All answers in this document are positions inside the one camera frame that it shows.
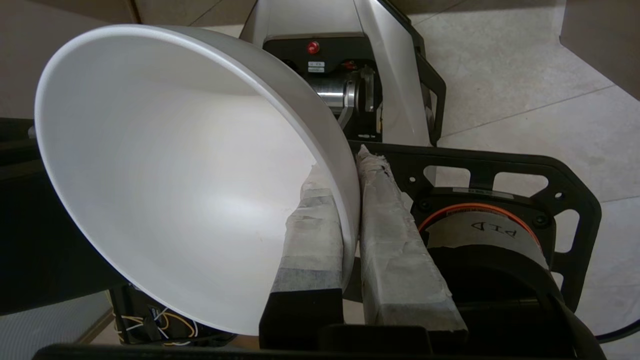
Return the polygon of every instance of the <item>red button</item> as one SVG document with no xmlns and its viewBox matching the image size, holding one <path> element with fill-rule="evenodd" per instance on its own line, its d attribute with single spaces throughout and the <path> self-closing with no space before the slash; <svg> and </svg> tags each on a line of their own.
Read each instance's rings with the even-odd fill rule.
<svg viewBox="0 0 640 360">
<path fill-rule="evenodd" d="M 311 55 L 317 54 L 320 51 L 320 44 L 317 41 L 312 41 L 307 45 L 307 52 Z"/>
</svg>

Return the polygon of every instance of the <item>grout line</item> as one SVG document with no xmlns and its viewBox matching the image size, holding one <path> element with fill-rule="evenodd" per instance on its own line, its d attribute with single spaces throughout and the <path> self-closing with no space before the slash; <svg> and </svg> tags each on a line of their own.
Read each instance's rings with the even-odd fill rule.
<svg viewBox="0 0 640 360">
<path fill-rule="evenodd" d="M 584 93 L 584 94 L 580 94 L 580 95 L 576 95 L 576 96 L 568 97 L 568 98 L 566 98 L 566 99 L 563 99 L 563 100 L 560 100 L 560 101 L 556 101 L 556 102 L 552 102 L 552 103 L 550 103 L 550 104 L 546 104 L 546 105 L 543 105 L 543 106 L 538 106 L 538 107 L 537 107 L 537 108 L 535 108 L 535 109 L 526 110 L 526 111 L 523 111 L 523 112 L 520 112 L 520 113 L 516 113 L 516 114 L 513 114 L 513 115 L 509 115 L 509 116 L 507 116 L 507 117 L 503 117 L 503 118 L 500 118 L 500 119 L 498 119 L 498 120 L 492 120 L 492 121 L 489 121 L 489 122 L 485 122 L 484 124 L 476 125 L 476 126 L 474 126 L 474 127 L 470 127 L 470 128 L 468 128 L 468 129 L 459 130 L 459 131 L 456 131 L 456 132 L 451 133 L 451 134 L 446 134 L 445 136 L 441 137 L 440 139 L 444 139 L 444 138 L 447 138 L 447 137 L 452 136 L 452 135 L 455 135 L 455 134 L 464 133 L 465 131 L 473 130 L 473 129 L 476 129 L 476 128 L 478 128 L 478 127 L 485 126 L 485 125 L 488 125 L 488 124 L 491 124 L 491 123 L 494 123 L 494 122 L 498 122 L 498 121 L 506 120 L 506 119 L 511 118 L 511 117 L 516 117 L 516 116 L 523 115 L 523 114 L 526 114 L 526 113 L 529 113 L 529 112 L 532 112 L 532 111 L 540 110 L 540 109 L 546 108 L 546 107 L 548 107 L 548 106 L 552 106 L 552 105 L 559 104 L 559 103 L 561 103 L 561 102 L 565 102 L 565 101 L 569 101 L 569 100 L 577 99 L 577 98 L 579 98 L 580 96 L 585 96 L 585 95 L 593 94 L 593 93 L 595 93 L 595 92 L 599 92 L 599 91 L 602 91 L 602 90 L 606 90 L 606 89 L 608 89 L 608 88 L 612 88 L 612 87 L 614 87 L 614 86 L 616 86 L 616 85 L 615 85 L 615 84 L 613 84 L 613 85 L 609 85 L 609 86 L 606 86 L 606 87 L 603 87 L 603 88 L 599 88 L 599 89 L 597 89 L 597 90 L 593 90 L 593 91 L 590 91 L 590 92 L 586 92 L 586 93 Z"/>
<path fill-rule="evenodd" d="M 453 9 L 453 8 L 455 8 L 456 6 L 458 6 L 458 5 L 462 4 L 462 3 L 466 3 L 466 2 L 467 2 L 467 0 L 462 0 L 462 1 L 460 1 L 459 3 L 457 3 L 457 4 L 453 4 L 453 5 L 451 5 L 450 7 L 448 7 L 448 8 L 446 8 L 446 9 L 442 10 L 441 12 L 436 12 L 436 13 L 435 13 L 435 14 L 433 14 L 432 16 L 429 16 L 429 17 L 427 17 L 427 18 L 425 18 L 425 19 L 422 19 L 422 20 L 420 20 L 420 21 L 416 22 L 415 24 L 412 24 L 412 26 L 416 26 L 416 25 L 418 25 L 418 24 L 422 24 L 423 22 L 425 22 L 425 21 L 429 20 L 430 18 L 432 18 L 432 17 L 434 17 L 434 16 L 436 16 L 436 15 L 440 15 L 441 13 L 444 13 L 444 12 L 446 12 L 446 11 L 448 11 L 448 10 L 450 10 L 450 9 Z"/>
<path fill-rule="evenodd" d="M 207 9 L 207 11 L 205 11 L 204 13 L 202 13 L 202 15 L 198 16 L 197 19 L 195 19 L 194 21 L 191 22 L 191 24 L 187 25 L 187 26 L 191 26 L 193 24 L 196 23 L 196 21 L 200 20 L 204 15 L 207 15 L 209 13 L 209 11 L 213 10 L 213 8 L 215 8 L 216 6 L 218 6 L 223 0 L 218 0 L 217 3 L 213 4 L 212 7 L 210 7 L 209 9 Z"/>
<path fill-rule="evenodd" d="M 606 201 L 600 201 L 600 205 L 606 204 L 608 202 L 636 199 L 636 198 L 639 198 L 639 197 L 640 197 L 640 195 L 636 195 L 636 196 L 621 197 L 620 199 L 611 199 L 611 200 L 606 200 Z"/>
<path fill-rule="evenodd" d="M 105 312 L 98 320 L 96 320 L 91 327 L 84 332 L 84 334 L 80 335 L 80 337 L 76 340 L 76 343 L 79 344 L 90 344 L 93 340 L 95 340 L 98 335 L 102 334 L 104 329 L 109 326 L 113 322 L 113 316 L 111 315 L 112 308 L 109 307 L 109 310 Z"/>
<path fill-rule="evenodd" d="M 638 288 L 640 284 L 622 284 L 622 285 L 609 285 L 609 284 L 597 284 L 597 285 L 588 285 L 587 278 L 584 278 L 584 285 L 582 289 L 608 289 L 608 288 Z"/>
</svg>

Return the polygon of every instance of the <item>electrical wire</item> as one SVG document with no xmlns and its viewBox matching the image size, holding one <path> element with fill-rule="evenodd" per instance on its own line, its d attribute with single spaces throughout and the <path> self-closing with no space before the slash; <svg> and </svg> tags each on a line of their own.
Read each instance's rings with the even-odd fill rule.
<svg viewBox="0 0 640 360">
<path fill-rule="evenodd" d="M 143 323 L 139 323 L 138 325 L 130 326 L 130 327 L 126 328 L 125 330 L 126 330 L 126 331 L 129 331 L 129 330 L 135 329 L 135 328 L 137 328 L 137 327 L 141 327 L 141 326 L 145 326 L 145 324 L 143 324 Z"/>
<path fill-rule="evenodd" d="M 162 314 L 162 317 L 164 318 L 164 327 L 161 327 L 160 329 L 167 330 L 169 327 L 169 318 L 166 317 L 166 314 Z"/>
<path fill-rule="evenodd" d="M 193 337 L 194 337 L 194 338 L 197 338 L 197 337 L 198 337 L 198 324 L 197 324 L 194 320 L 192 320 L 192 322 L 193 322 L 193 328 L 195 329 L 195 335 L 193 335 Z M 177 345 L 177 346 L 184 346 L 184 345 L 188 345 L 188 344 L 190 344 L 190 343 L 191 343 L 190 341 L 187 341 L 187 342 L 185 342 L 185 343 L 175 343 L 175 342 L 174 342 L 174 343 L 168 343 L 168 344 L 165 344 L 165 345 Z"/>
<path fill-rule="evenodd" d="M 170 316 L 170 317 L 172 317 L 172 318 L 176 318 L 176 319 L 178 319 L 178 320 L 182 321 L 182 323 L 184 323 L 184 325 L 186 325 L 186 327 L 188 327 L 188 328 L 189 328 L 189 330 L 191 330 L 191 334 L 188 336 L 189 338 L 195 335 L 195 333 L 196 333 L 195 329 L 194 329 L 194 328 L 193 328 L 193 326 L 191 326 L 191 324 L 189 324 L 189 323 L 187 322 L 187 320 L 185 320 L 183 317 L 181 317 L 181 316 L 179 316 L 179 315 L 176 315 L 176 314 L 171 314 L 171 313 L 166 313 L 166 315 L 167 315 L 167 316 Z"/>
<path fill-rule="evenodd" d="M 164 336 L 165 336 L 165 338 L 169 339 L 169 335 L 167 335 L 167 334 L 166 334 L 162 329 L 158 328 L 158 330 L 160 331 L 160 333 L 161 333 L 162 335 L 164 335 Z M 166 347 L 170 347 L 170 346 L 174 346 L 174 345 L 177 345 L 177 346 L 181 347 L 181 346 L 187 345 L 188 343 L 191 343 L 191 342 L 190 342 L 190 341 L 187 341 L 187 342 L 185 342 L 185 343 L 176 343 L 176 342 L 173 342 L 173 343 L 163 343 L 163 345 L 164 345 L 164 346 L 166 346 Z"/>
<path fill-rule="evenodd" d="M 626 338 L 627 336 L 633 335 L 640 331 L 640 320 L 636 320 L 629 325 L 623 327 L 622 329 L 618 329 L 616 331 L 608 332 L 606 334 L 596 336 L 596 340 L 599 343 L 610 343 L 612 341 L 620 340 L 622 338 Z"/>
<path fill-rule="evenodd" d="M 116 322 L 113 322 L 113 330 L 116 332 L 116 334 L 118 335 L 118 338 L 120 339 L 120 342 L 123 343 L 124 339 L 122 338 L 122 336 L 120 336 L 120 334 L 122 333 L 122 331 L 118 331 L 118 324 L 116 324 Z"/>
<path fill-rule="evenodd" d="M 164 308 L 164 310 L 160 311 L 160 312 L 158 313 L 158 315 L 156 315 L 156 317 L 154 318 L 154 321 L 158 320 L 158 318 L 159 318 L 161 315 L 163 315 L 167 310 L 169 310 L 169 308 L 168 308 L 168 307 L 165 307 L 165 308 Z"/>
<path fill-rule="evenodd" d="M 127 320 L 131 320 L 133 322 L 137 322 L 137 323 L 142 323 L 142 318 L 139 316 L 127 316 L 127 315 L 122 315 L 121 318 L 123 319 L 127 319 Z"/>
</svg>

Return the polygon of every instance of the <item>bolt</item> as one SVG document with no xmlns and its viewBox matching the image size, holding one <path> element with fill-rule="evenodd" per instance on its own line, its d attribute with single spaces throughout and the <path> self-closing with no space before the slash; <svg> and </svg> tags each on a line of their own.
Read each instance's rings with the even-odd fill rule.
<svg viewBox="0 0 640 360">
<path fill-rule="evenodd" d="M 422 211 L 429 211 L 431 210 L 431 204 L 426 200 L 426 199 L 422 199 L 420 200 L 420 202 L 418 203 L 418 207 L 420 208 L 420 210 Z"/>
<path fill-rule="evenodd" d="M 536 227 L 545 227 L 549 223 L 549 219 L 545 215 L 538 215 L 534 220 L 534 225 Z"/>
</svg>

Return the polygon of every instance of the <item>tile floor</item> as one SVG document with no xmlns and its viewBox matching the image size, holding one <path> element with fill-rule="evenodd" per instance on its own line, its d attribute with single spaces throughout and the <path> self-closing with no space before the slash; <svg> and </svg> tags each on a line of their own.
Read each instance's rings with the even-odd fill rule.
<svg viewBox="0 0 640 360">
<path fill-rule="evenodd" d="M 178 1 L 181 19 L 147 16 L 238 36 L 253 2 L 193 1 L 198 9 L 210 6 L 196 15 L 190 1 Z M 596 334 L 640 318 L 640 102 L 559 43 L 564 0 L 394 2 L 424 37 L 427 59 L 447 82 L 440 146 L 565 162 L 602 203 L 577 314 Z M 439 175 L 439 183 L 460 181 Z M 523 181 L 505 190 L 527 193 L 536 186 Z M 347 303 L 345 311 L 350 322 L 362 321 L 358 306 Z M 640 333 L 603 348 L 612 360 L 638 359 Z"/>
<path fill-rule="evenodd" d="M 109 323 L 91 343 L 96 345 L 119 345 L 120 339 L 115 331 L 114 322 Z"/>
</svg>

